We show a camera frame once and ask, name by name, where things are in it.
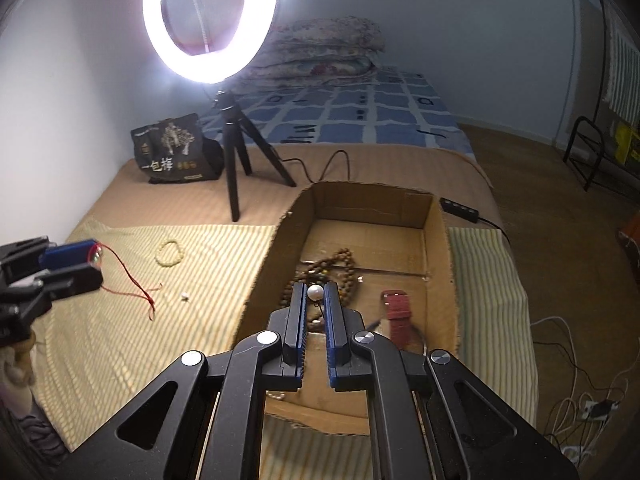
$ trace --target black bag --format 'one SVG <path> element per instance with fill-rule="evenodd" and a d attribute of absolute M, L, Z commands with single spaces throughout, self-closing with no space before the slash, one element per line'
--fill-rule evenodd
<path fill-rule="evenodd" d="M 202 135 L 197 114 L 137 128 L 131 139 L 136 163 L 150 184 L 217 180 L 225 169 L 222 147 Z"/>

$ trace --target red watch strap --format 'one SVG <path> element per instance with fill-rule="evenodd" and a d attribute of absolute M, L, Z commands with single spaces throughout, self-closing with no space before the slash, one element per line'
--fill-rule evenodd
<path fill-rule="evenodd" d="M 400 349 L 411 339 L 411 306 L 404 290 L 384 290 L 382 301 L 386 306 L 386 318 L 391 328 L 391 341 Z"/>

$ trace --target open cardboard box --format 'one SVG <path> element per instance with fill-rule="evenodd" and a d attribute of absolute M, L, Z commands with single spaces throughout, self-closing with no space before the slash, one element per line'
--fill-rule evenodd
<path fill-rule="evenodd" d="M 428 347 L 456 353 L 458 308 L 438 200 L 426 192 L 355 182 L 318 182 L 293 203 L 256 278 L 236 342 L 264 329 L 300 262 L 340 248 L 351 250 L 362 277 L 349 308 L 358 310 L 365 324 L 384 317 L 383 290 L 402 289 Z M 268 398 L 266 412 L 324 433 L 369 433 L 366 394 L 329 387 L 320 333 L 307 336 L 303 387 L 287 392 L 284 400 Z"/>

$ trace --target black tripod stand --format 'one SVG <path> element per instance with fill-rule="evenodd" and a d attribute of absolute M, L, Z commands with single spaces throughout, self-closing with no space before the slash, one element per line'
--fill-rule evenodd
<path fill-rule="evenodd" d="M 246 152 L 246 145 L 242 133 L 247 134 L 256 143 L 261 152 L 269 159 L 271 165 L 278 170 L 287 186 L 296 187 L 289 171 L 282 165 L 271 145 L 264 140 L 258 128 L 242 113 L 231 92 L 220 91 L 216 94 L 216 107 L 220 108 L 222 118 L 225 121 L 222 126 L 222 146 L 225 150 L 226 184 L 229 188 L 229 205 L 231 206 L 231 218 L 234 222 L 240 219 L 240 207 L 238 205 L 238 181 L 236 180 L 236 152 L 244 174 L 251 175 L 251 162 Z"/>

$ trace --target tripod leg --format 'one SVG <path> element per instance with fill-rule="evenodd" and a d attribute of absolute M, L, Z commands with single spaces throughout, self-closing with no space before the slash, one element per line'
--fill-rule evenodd
<path fill-rule="evenodd" d="M 222 144 L 225 151 L 226 186 L 229 190 L 231 219 L 234 222 L 237 222 L 240 219 L 240 206 L 238 204 L 238 181 L 236 180 L 237 135 L 242 135 L 237 124 L 225 123 L 225 125 L 222 127 Z"/>
<path fill-rule="evenodd" d="M 238 117 L 238 121 L 242 126 L 244 132 L 251 137 L 258 148 L 260 148 L 261 152 L 264 153 L 264 156 L 269 159 L 271 165 L 278 171 L 280 176 L 284 179 L 284 182 L 287 186 L 296 187 L 295 181 L 292 179 L 289 171 L 282 165 L 280 159 L 276 156 L 276 154 L 271 149 L 270 144 L 264 140 L 264 137 L 258 131 L 258 128 L 247 118 L 245 114 L 240 112 L 240 117 Z"/>
<path fill-rule="evenodd" d="M 254 170 L 251 169 L 249 154 L 246 152 L 246 144 L 244 143 L 240 126 L 238 126 L 238 136 L 236 137 L 236 150 L 238 150 L 238 157 L 240 158 L 240 162 L 244 168 L 244 174 L 251 175 Z"/>

